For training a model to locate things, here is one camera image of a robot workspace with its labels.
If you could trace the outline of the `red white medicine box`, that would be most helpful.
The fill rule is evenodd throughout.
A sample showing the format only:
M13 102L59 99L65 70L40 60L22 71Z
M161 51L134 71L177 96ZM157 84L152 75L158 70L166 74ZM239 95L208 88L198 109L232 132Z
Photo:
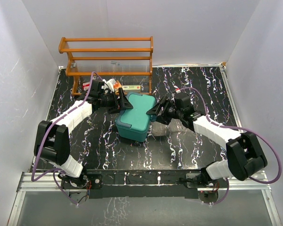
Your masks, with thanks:
M89 86L90 86L90 82L84 82L84 83L82 84L82 89L83 89L83 91L88 90L88 89L89 89Z

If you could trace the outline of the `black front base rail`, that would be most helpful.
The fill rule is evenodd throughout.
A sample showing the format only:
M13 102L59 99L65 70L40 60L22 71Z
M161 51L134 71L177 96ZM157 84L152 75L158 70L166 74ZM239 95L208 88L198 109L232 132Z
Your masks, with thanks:
M115 197L184 197L197 199L201 191L217 192L226 188L224 179L206 186L200 179L200 171L192 169L144 169L144 170L96 170L83 172L86 179L82 187L70 182L62 187L71 192L86 192L90 199Z

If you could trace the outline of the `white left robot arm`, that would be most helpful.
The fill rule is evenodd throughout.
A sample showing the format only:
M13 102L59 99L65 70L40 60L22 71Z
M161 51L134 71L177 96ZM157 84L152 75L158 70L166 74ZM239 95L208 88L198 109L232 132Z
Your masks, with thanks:
M76 187L86 186L88 176L83 173L83 165L70 154L69 135L84 119L100 108L106 108L109 114L115 114L131 110L133 106L122 88L115 92L106 82L93 80L88 89L59 117L39 123L34 146L35 163L39 160L49 162L55 170L71 177Z

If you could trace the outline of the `green plastic medicine box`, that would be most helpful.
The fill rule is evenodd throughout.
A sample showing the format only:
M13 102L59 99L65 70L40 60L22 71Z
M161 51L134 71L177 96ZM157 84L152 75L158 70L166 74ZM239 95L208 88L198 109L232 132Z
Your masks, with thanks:
M116 119L118 133L120 137L144 142L150 127L147 111L154 107L156 100L153 96L135 92L128 93L126 98L133 108L119 113Z

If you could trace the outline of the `pale green long box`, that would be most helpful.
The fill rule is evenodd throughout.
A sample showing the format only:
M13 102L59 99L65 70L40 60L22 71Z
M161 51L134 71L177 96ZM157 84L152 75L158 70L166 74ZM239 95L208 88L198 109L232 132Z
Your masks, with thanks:
M124 85L122 88L125 91L136 91L136 92L141 91L140 85Z

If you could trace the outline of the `orange wooden shelf rack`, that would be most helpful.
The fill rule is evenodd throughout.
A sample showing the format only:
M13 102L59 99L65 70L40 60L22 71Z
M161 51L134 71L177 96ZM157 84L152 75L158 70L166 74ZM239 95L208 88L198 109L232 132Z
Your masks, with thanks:
M129 38L66 38L58 51L67 55L66 76L73 78L72 95L78 91L80 78L95 71L99 76L146 79L144 94L152 93L154 51L153 37Z

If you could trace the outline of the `orange medicine box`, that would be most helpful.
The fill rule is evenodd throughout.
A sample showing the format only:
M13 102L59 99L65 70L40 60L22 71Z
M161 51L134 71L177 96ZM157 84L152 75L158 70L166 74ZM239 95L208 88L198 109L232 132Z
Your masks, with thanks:
M113 85L114 91L117 92L119 88L122 88L122 84L117 80Z

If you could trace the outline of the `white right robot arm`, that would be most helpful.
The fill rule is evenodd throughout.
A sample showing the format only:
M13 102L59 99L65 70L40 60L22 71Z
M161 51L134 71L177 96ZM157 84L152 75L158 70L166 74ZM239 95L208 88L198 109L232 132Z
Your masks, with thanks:
M207 165L199 175L186 182L211 187L220 178L235 177L244 181L267 166L267 159L254 133L240 133L208 121L204 114L194 109L186 93L177 93L172 100L163 97L147 114L165 125L172 119L179 119L186 128L206 136L226 150L226 160Z

